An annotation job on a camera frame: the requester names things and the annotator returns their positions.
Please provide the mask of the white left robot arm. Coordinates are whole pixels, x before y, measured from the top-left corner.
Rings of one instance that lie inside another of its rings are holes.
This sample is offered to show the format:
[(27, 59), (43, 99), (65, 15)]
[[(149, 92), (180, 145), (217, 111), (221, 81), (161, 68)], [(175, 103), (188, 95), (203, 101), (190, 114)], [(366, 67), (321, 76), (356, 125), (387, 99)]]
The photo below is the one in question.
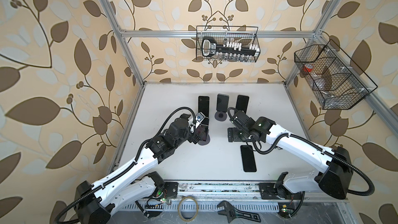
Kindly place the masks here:
[(185, 141), (199, 141), (197, 128), (206, 118), (201, 112), (176, 118), (166, 124), (150, 139), (143, 141), (136, 156), (104, 178), (93, 184), (82, 182), (76, 189), (75, 200), (55, 217), (55, 224), (62, 224), (62, 217), (71, 209), (77, 215), (71, 224), (106, 224), (122, 207), (142, 198), (153, 197), (164, 187), (163, 178), (151, 169), (174, 154)]

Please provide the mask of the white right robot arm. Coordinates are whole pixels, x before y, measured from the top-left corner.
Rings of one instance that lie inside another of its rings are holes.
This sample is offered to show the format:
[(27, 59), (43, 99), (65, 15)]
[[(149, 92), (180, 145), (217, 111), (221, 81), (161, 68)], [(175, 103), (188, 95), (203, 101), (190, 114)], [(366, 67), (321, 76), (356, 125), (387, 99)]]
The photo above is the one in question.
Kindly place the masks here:
[(338, 200), (348, 194), (370, 196), (375, 192), (372, 180), (351, 163), (349, 152), (342, 147), (332, 149), (296, 135), (266, 117), (253, 120), (243, 111), (229, 107), (227, 114), (238, 132), (238, 137), (261, 155), (276, 148), (287, 151), (313, 167), (303, 173), (282, 172), (271, 194), (287, 199), (294, 194), (324, 192)]

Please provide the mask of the black phone stand front left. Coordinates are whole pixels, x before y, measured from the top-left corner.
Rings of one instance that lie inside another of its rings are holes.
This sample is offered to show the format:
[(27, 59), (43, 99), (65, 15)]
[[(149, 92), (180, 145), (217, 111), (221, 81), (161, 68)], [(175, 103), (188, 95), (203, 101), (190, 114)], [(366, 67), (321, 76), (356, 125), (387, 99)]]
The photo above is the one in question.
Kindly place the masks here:
[(198, 141), (198, 144), (201, 145), (201, 146), (208, 145), (209, 143), (210, 143), (210, 136), (209, 136), (209, 134), (207, 135), (207, 137), (206, 137), (205, 140), (200, 140), (200, 141)]

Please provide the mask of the grey round phone stand back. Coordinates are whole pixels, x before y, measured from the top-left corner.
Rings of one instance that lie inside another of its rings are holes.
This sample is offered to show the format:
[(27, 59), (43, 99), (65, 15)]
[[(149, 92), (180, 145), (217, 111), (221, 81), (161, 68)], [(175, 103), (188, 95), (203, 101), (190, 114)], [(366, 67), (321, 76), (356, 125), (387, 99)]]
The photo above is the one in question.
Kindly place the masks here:
[(228, 115), (227, 115), (226, 112), (217, 111), (217, 112), (215, 113), (215, 119), (216, 119), (217, 121), (221, 121), (221, 122), (226, 121), (227, 116), (228, 116)]

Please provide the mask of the purple phone back right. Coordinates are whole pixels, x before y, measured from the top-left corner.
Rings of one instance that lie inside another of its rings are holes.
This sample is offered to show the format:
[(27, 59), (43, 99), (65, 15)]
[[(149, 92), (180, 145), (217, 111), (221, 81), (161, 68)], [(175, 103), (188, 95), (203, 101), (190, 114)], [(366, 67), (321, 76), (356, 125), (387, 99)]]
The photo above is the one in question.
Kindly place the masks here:
[(242, 111), (245, 114), (247, 113), (247, 108), (249, 104), (249, 96), (246, 95), (238, 95), (236, 101), (236, 109), (238, 111)]

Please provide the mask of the silver phone left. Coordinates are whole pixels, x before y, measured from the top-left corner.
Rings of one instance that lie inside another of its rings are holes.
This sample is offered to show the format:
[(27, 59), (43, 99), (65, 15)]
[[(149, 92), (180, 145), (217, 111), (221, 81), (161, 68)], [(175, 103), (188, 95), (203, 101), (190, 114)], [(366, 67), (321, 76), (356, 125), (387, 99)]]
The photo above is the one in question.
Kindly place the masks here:
[(209, 96), (199, 96), (198, 97), (198, 110), (205, 117), (209, 117)]

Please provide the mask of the black socket set tool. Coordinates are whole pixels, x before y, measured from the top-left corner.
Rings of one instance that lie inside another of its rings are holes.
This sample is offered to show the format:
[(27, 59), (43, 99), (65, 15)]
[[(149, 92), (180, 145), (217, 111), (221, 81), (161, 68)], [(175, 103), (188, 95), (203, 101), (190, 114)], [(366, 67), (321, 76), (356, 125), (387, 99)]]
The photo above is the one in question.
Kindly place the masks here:
[(202, 44), (200, 45), (200, 51), (202, 52), (203, 57), (212, 57), (214, 55), (218, 57), (221, 55), (256, 57), (260, 54), (260, 48), (258, 45), (251, 44), (247, 48), (241, 43), (229, 41), (227, 41), (226, 44), (218, 44), (212, 37), (203, 38)]

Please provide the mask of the black adjustable wrench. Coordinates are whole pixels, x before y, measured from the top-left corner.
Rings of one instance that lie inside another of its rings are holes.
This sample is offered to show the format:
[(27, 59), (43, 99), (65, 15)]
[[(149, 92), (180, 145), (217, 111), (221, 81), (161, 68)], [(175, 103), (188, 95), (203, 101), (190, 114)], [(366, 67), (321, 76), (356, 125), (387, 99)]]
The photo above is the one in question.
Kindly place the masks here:
[(257, 213), (245, 212), (237, 209), (228, 201), (221, 201), (218, 203), (217, 208), (218, 215), (225, 216), (227, 218), (228, 223), (230, 224), (233, 220), (241, 218), (245, 220), (249, 220), (252, 222), (260, 223), (261, 218)]

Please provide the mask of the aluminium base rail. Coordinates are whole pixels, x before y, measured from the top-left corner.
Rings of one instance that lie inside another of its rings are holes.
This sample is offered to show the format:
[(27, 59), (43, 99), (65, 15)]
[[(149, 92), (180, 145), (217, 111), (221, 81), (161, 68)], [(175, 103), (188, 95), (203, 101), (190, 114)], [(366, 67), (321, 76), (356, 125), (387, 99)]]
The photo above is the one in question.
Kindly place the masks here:
[(151, 212), (199, 211), (217, 212), (218, 203), (228, 201), (241, 211), (266, 213), (277, 212), (286, 205), (295, 208), (301, 194), (294, 194), (283, 199), (268, 192), (273, 187), (272, 181), (206, 181), (206, 180), (168, 180), (169, 187), (157, 200), (139, 200), (123, 208), (124, 211), (139, 211), (143, 208)]

